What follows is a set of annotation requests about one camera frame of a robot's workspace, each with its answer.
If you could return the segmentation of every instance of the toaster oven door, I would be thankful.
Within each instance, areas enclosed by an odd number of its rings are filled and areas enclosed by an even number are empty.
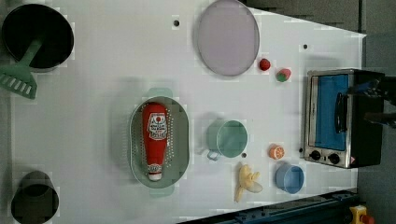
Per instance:
[[[312,77],[311,85],[309,146],[345,151],[348,75]]]

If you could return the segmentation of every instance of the light blue mug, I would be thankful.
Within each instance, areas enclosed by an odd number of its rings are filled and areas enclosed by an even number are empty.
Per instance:
[[[299,166],[283,164],[276,171],[276,186],[284,191],[295,194],[304,183],[304,172]]]
[[[220,156],[234,158],[245,150],[248,132],[239,121],[218,119],[209,126],[206,140],[210,160],[217,161]]]

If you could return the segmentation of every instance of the banana peel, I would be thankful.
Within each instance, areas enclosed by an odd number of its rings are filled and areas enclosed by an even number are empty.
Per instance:
[[[259,178],[260,173],[252,173],[248,165],[243,165],[239,170],[239,187],[235,193],[235,201],[239,203],[242,198],[244,190],[248,190],[253,193],[259,193],[262,191],[262,186],[256,182]]]

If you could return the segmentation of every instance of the black pot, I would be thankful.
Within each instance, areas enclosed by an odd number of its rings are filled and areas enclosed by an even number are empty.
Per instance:
[[[26,175],[11,203],[11,214],[21,224],[41,224],[58,210],[59,197],[46,174],[34,171]]]
[[[29,4],[12,10],[4,20],[2,37],[9,53],[19,61],[35,38],[43,45],[30,67],[46,72],[63,63],[71,54],[74,36],[66,18],[43,5]]]

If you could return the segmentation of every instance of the toaster oven glass window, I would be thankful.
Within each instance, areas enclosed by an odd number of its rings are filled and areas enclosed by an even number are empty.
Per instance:
[[[318,77],[315,147],[346,150],[346,133],[336,130],[336,110],[337,95],[346,95],[347,89],[348,75]]]

